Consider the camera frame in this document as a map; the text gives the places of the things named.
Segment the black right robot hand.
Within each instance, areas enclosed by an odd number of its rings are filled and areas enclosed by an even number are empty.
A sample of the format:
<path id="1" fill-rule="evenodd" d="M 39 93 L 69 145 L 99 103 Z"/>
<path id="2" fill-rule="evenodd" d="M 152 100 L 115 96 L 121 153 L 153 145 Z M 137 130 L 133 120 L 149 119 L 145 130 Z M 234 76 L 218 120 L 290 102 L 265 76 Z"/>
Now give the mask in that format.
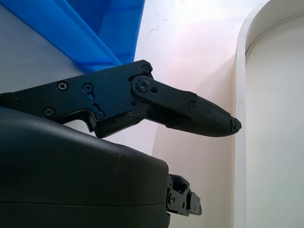
<path id="1" fill-rule="evenodd" d="M 0 96 L 3 228 L 166 228 L 201 215 L 200 198 L 163 160 L 105 137 L 147 119 L 209 137 L 241 123 L 158 81 L 141 60 Z"/>

